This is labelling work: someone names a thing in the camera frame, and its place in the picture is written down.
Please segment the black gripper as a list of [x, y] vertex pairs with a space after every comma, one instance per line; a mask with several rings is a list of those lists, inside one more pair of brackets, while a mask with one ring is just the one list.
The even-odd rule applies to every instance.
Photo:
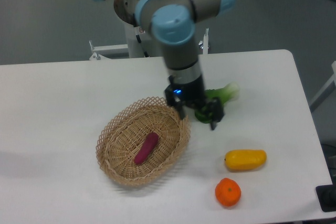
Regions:
[[169, 85], [165, 89], [166, 104], [174, 108], [180, 119], [186, 117], [183, 106], [193, 109], [202, 109], [203, 123], [210, 124], [215, 130], [217, 124], [224, 117], [224, 108], [219, 97], [206, 102], [205, 87], [199, 62], [186, 69], [169, 71]]

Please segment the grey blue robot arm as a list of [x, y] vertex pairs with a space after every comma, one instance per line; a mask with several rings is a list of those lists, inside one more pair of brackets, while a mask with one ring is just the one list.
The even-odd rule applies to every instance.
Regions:
[[219, 97], [205, 93], [195, 25], [234, 6], [235, 0], [132, 0], [127, 5], [132, 22], [151, 36], [169, 73], [166, 103], [181, 119], [188, 107], [214, 129], [224, 116]]

